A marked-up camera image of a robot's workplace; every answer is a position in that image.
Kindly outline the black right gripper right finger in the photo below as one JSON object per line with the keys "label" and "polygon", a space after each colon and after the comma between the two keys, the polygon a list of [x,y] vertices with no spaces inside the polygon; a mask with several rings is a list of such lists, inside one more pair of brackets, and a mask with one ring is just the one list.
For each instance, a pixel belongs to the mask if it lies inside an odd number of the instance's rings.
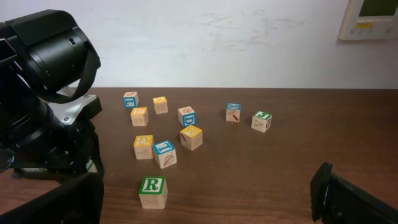
{"label": "black right gripper right finger", "polygon": [[397,224],[397,210],[336,175],[324,162],[310,181],[312,220],[325,224]]}

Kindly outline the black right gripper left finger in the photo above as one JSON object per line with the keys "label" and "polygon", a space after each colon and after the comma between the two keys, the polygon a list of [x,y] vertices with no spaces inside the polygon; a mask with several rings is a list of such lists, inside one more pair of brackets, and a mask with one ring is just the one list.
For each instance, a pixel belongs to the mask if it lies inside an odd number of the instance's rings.
{"label": "black right gripper left finger", "polygon": [[99,223],[103,197],[101,176],[85,173],[2,214],[1,224]]}

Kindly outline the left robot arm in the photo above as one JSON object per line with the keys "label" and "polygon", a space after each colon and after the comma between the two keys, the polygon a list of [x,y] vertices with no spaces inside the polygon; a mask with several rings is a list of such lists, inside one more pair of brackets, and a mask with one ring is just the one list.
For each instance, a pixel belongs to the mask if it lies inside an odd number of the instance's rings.
{"label": "left robot arm", "polygon": [[104,174],[89,94],[100,58],[74,18],[45,10],[1,24],[1,170],[64,182]]}

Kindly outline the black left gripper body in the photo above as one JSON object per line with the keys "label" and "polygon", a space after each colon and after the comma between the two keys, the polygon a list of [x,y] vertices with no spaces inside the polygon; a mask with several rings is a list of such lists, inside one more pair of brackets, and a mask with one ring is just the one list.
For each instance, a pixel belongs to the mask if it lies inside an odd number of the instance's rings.
{"label": "black left gripper body", "polygon": [[99,137],[89,120],[44,125],[17,142],[13,153],[15,179],[66,182],[87,173],[89,159],[95,163],[97,174],[104,177]]}

